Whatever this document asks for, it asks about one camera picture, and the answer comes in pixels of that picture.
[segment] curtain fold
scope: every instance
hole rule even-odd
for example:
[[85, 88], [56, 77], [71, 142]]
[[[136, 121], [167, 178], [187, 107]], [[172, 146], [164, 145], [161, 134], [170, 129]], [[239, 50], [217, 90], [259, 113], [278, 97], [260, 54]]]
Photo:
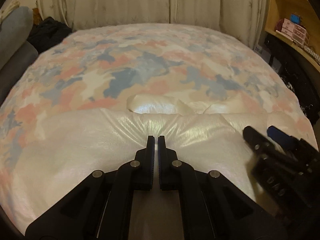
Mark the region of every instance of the curtain fold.
[[267, 0], [37, 0], [49, 16], [73, 30], [132, 23], [198, 25], [234, 36], [253, 48]]

